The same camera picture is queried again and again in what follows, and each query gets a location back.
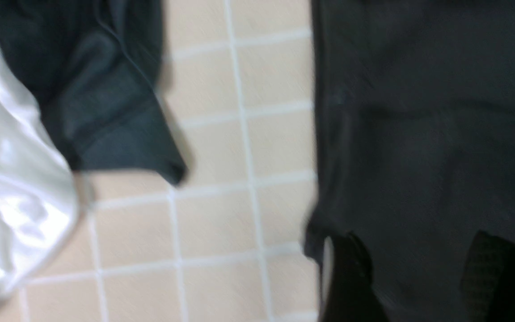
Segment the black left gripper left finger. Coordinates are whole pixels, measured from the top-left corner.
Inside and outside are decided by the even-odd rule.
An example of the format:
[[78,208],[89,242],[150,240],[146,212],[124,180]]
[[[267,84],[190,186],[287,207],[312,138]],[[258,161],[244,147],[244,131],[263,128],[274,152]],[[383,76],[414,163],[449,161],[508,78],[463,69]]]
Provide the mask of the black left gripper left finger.
[[322,320],[387,322],[372,281],[372,260],[357,236],[327,237],[322,260]]

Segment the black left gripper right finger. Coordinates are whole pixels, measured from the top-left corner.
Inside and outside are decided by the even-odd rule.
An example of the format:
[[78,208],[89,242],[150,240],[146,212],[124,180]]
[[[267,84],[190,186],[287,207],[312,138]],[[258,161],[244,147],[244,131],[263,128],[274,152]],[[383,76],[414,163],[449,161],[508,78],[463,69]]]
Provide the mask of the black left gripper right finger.
[[471,322],[515,322],[515,243],[478,232],[460,293]]

